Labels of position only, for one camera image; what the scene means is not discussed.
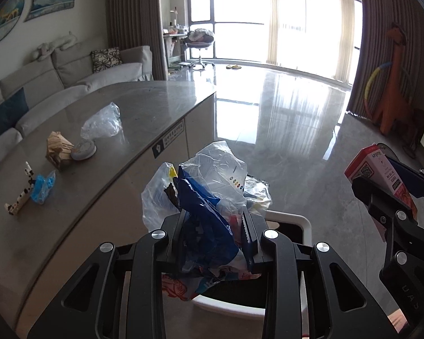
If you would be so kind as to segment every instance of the patterned pillow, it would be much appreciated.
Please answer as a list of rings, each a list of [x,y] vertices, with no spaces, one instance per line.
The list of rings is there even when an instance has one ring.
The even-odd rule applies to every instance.
[[[118,47],[91,51],[91,59],[94,73],[122,64],[121,52]]]

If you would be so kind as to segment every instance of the dalmatian toy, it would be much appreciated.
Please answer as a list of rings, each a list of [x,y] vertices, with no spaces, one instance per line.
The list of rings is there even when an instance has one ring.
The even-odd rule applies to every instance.
[[[36,181],[33,179],[33,170],[28,162],[25,162],[25,174],[28,176],[29,186],[20,193],[13,205],[5,204],[6,211],[13,216],[17,215],[20,208],[28,201],[35,186]]]

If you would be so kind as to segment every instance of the brown curtain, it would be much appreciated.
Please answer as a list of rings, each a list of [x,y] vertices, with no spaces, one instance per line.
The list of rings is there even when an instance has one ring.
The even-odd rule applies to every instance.
[[[154,80],[167,79],[160,0],[107,0],[107,32],[110,47],[148,45]]]
[[[355,115],[367,117],[364,109],[364,89],[372,72],[385,62],[391,62],[393,41],[386,37],[392,23],[397,23],[405,32],[407,45],[403,58],[403,67],[408,72],[412,88],[403,75],[401,92],[413,95],[421,60],[421,24],[417,0],[362,0],[363,2],[363,38],[361,42],[360,62],[356,73],[352,95],[347,109]],[[382,71],[372,84],[369,94],[369,110],[375,111],[389,75],[389,69]]]

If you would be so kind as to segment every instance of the sofa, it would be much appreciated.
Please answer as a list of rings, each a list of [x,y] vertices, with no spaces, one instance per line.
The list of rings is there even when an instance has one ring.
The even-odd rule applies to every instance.
[[[26,112],[0,135],[0,162],[12,148],[41,123],[71,103],[117,82],[152,80],[152,53],[149,46],[121,51],[123,64],[93,73],[91,51],[107,48],[103,37],[94,37],[50,58],[31,62],[0,80],[0,105],[23,88]]]

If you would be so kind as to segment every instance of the gray countertop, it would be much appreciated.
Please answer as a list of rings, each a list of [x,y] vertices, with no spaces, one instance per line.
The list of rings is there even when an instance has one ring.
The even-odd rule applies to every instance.
[[[14,326],[27,294],[46,262],[97,198],[170,126],[215,92],[197,82],[125,82],[71,104],[44,122],[0,164],[0,313]],[[84,122],[110,102],[120,108],[123,132],[96,140],[90,160],[62,173],[44,206],[29,201],[17,216],[12,204],[27,185],[28,161],[35,174],[54,169],[45,159],[46,139],[61,131],[71,143],[81,140]]]

